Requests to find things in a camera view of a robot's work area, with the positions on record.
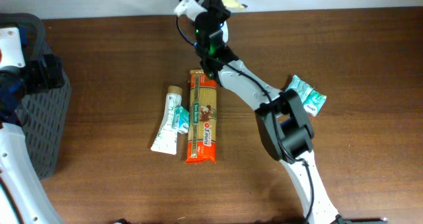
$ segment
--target wooden table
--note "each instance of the wooden table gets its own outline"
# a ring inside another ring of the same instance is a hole
[[[217,164],[150,151],[167,87],[199,68],[174,17],[45,20],[73,88],[58,168],[43,181],[67,223],[253,223],[300,217],[254,114],[218,90]],[[183,21],[186,33],[192,28]],[[234,15],[229,43],[275,87],[290,76],[328,96],[312,118],[316,160],[346,218],[423,222],[423,8]]]

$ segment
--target brown cap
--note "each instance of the brown cap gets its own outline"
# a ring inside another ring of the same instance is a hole
[[[167,88],[167,93],[176,93],[182,96],[182,89],[178,86],[169,86]]]

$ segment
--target spaghetti package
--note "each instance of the spaghetti package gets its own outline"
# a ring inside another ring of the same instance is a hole
[[[217,83],[201,69],[191,70],[190,129],[185,163],[216,163]]]

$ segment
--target pasta package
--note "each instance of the pasta package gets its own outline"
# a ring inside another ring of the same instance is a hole
[[[201,69],[191,70],[190,129],[185,163],[216,163],[217,83]]]

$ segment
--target cable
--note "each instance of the cable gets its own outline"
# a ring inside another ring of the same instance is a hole
[[[179,31],[179,34],[184,38],[184,40],[186,41],[186,42],[188,42],[189,44],[191,44],[191,46],[194,46],[194,43],[193,42],[191,42],[186,36],[185,36],[185,34],[181,31],[181,29],[180,29],[180,27],[179,27],[179,17],[178,16],[176,16],[176,20],[175,20],[175,24],[176,24],[176,28],[178,29],[178,31]]]
[[[246,77],[247,79],[250,79],[264,93],[264,96],[266,96],[266,98],[269,100],[269,104],[272,102],[272,99],[270,98],[269,92],[266,89],[264,89],[264,87],[257,80],[255,80],[253,77],[251,77],[250,75],[247,75],[246,73],[244,73],[244,72],[242,72],[242,71],[240,71],[238,69],[235,69],[232,65],[229,65],[228,63],[225,63],[223,61],[219,61],[218,59],[213,58],[212,56],[206,55],[206,57],[209,58],[209,59],[211,59],[211,60],[213,60],[213,61],[216,61],[216,62],[218,62],[218,63],[220,63],[222,65],[226,65],[230,69],[232,69],[233,71],[237,72],[238,74]],[[288,159],[290,159],[291,161],[293,161],[293,162],[303,162],[303,166],[305,167],[305,170],[307,171],[307,176],[309,178],[310,190],[311,190],[310,208],[309,208],[309,211],[307,212],[307,215],[305,216],[305,224],[307,224],[308,223],[308,219],[310,218],[310,215],[311,215],[311,211],[313,209],[314,201],[315,201],[315,189],[314,189],[313,181],[312,181],[312,178],[311,178],[309,163],[305,159],[295,159],[294,157],[292,157],[286,151],[285,147],[280,144],[281,139],[280,139],[279,132],[278,132],[278,129],[277,129],[278,122],[276,121],[276,115],[275,115],[275,112],[273,111],[273,109],[271,109],[271,112],[272,112],[272,121],[273,121],[274,131],[275,131],[275,134],[276,134],[276,139],[278,140],[278,144],[282,148],[282,151],[284,152],[284,155]]]

